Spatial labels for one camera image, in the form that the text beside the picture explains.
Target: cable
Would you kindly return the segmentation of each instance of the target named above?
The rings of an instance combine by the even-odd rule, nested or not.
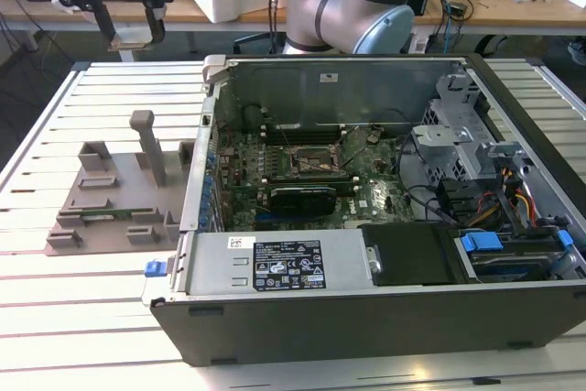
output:
[[[446,26],[446,34],[445,34],[445,43],[443,45],[443,53],[448,53],[448,48],[450,47],[450,27],[451,27],[451,7],[450,4],[446,4],[446,8],[448,9],[448,25]]]
[[[525,204],[525,206],[527,208],[527,219],[529,219],[529,221],[531,223],[533,223],[533,219],[532,219],[532,215],[531,215],[531,207],[529,206],[529,201],[525,198],[525,196],[522,196],[521,194],[516,194],[515,197],[517,197],[519,200],[523,201],[523,203]]]
[[[340,169],[344,168],[346,165],[348,165],[350,162],[352,162],[354,160],[355,157],[357,157],[360,153],[362,153],[363,151],[366,150],[366,147],[362,147],[361,149],[359,149],[358,151],[356,151],[356,153],[354,153],[353,155],[351,155],[348,159],[346,159],[341,165],[340,165]]]
[[[277,7],[278,0],[268,0],[268,30],[272,54],[277,53]]]
[[[40,32],[43,33],[43,35],[45,35],[49,40],[51,40],[53,42],[53,44],[55,45],[55,48],[57,48],[60,51],[60,53],[63,54],[63,57],[65,57],[69,61],[69,63],[73,64],[75,61],[70,57],[70,55],[53,38],[51,38],[51,36],[49,35],[49,33],[45,29],[43,29],[41,27],[41,25],[39,25],[37,23],[37,21],[28,13],[28,11],[22,5],[22,3],[20,2],[20,0],[15,0],[15,2],[18,4],[18,6],[22,10],[22,12],[25,13],[25,15],[28,17],[28,20],[30,20],[31,23],[33,25],[35,25]]]
[[[398,180],[399,188],[404,188],[404,189],[406,189],[406,187],[405,187],[405,184],[403,183],[403,179],[401,178],[401,158],[403,157],[403,150],[405,150],[405,146],[407,145],[407,142],[408,142],[408,140],[410,138],[411,138],[411,136],[406,136],[405,137],[405,140],[401,144],[401,149],[399,150],[399,154],[398,154],[397,159],[396,159],[396,179]],[[430,212],[433,212],[434,214],[436,214],[445,223],[451,224],[453,226],[461,227],[461,223],[459,223],[459,222],[455,221],[454,219],[452,219],[447,213],[445,213],[445,212],[443,212],[441,210],[438,210],[436,208],[432,208],[429,205],[426,205],[426,203],[424,201],[421,201],[420,199],[418,199],[417,197],[415,197],[407,189],[406,189],[406,194],[415,203],[423,206],[424,208],[426,208],[426,206],[427,206],[427,208],[428,208],[428,210]]]
[[[490,217],[492,214],[494,214],[496,212],[496,210],[498,210],[500,207],[501,207],[501,205],[499,203],[494,204],[493,206],[488,208],[486,211],[481,213],[479,216],[476,216],[471,221],[469,221],[467,226],[468,227],[474,226],[475,224],[480,223],[483,220],[486,220],[488,217]]]
[[[429,38],[428,49],[434,44],[434,42],[438,39],[439,33],[441,28],[444,25],[445,18],[448,18],[448,22],[446,23],[445,31],[444,31],[444,53],[451,51],[460,41],[461,41],[461,28],[463,27],[464,23],[468,21],[472,15],[474,14],[474,4],[471,0],[465,0],[468,5],[470,6],[469,11],[470,13],[464,17],[462,16],[455,16],[453,11],[451,10],[450,2],[448,0],[439,0],[441,4],[441,20],[439,22],[438,28]],[[450,29],[453,23],[458,24],[458,28],[456,31],[456,37],[453,39],[453,43],[450,46],[450,43],[446,43],[446,40],[452,40],[450,37]]]

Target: blue tab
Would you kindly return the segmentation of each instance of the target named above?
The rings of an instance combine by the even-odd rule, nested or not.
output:
[[[472,242],[472,240],[470,239],[470,237],[468,235],[464,235],[461,238],[461,243],[464,245],[464,250],[466,252],[472,252],[473,250],[476,249],[476,246],[474,246],[474,243]]]
[[[569,250],[570,247],[574,244],[574,239],[571,238],[571,235],[568,233],[568,231],[558,231],[558,238],[561,241],[561,243],[564,245],[564,247],[566,248],[566,250]]]
[[[145,277],[166,277],[167,276],[167,262],[166,261],[149,261],[145,266]]]
[[[504,248],[496,233],[467,233],[461,242],[466,252],[502,251]]]

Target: metal bracket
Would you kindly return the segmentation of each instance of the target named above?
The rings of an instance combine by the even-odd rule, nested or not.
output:
[[[428,147],[453,147],[457,144],[472,142],[465,128],[452,128],[443,125],[417,125],[413,134],[418,142]]]
[[[203,81],[206,84],[228,78],[228,63],[225,55],[208,55],[203,60]]]
[[[476,158],[480,164],[480,174],[495,173],[494,159],[513,158],[524,155],[525,151],[518,142],[499,142],[497,144],[480,144],[476,148]]]

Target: white table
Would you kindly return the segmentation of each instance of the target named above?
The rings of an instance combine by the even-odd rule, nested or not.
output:
[[[526,81],[532,68],[508,62],[497,61],[497,71],[516,66],[517,79]],[[547,96],[544,105],[566,100],[539,79],[530,81],[525,90],[538,87]],[[172,253],[42,254],[80,166],[83,141],[105,140],[112,153],[137,151],[138,137],[127,122],[143,108],[157,116],[162,147],[176,149],[181,139],[197,135],[202,98],[199,62],[94,63],[71,73],[56,93],[0,175],[0,389],[273,391],[395,384],[385,389],[461,391],[477,389],[473,377],[502,380],[490,388],[495,391],[586,388],[585,324],[546,348],[519,352],[191,368],[141,301],[145,262]]]

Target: warning label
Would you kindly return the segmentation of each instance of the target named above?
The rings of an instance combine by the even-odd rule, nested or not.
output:
[[[325,288],[319,240],[255,243],[254,283],[259,292]]]

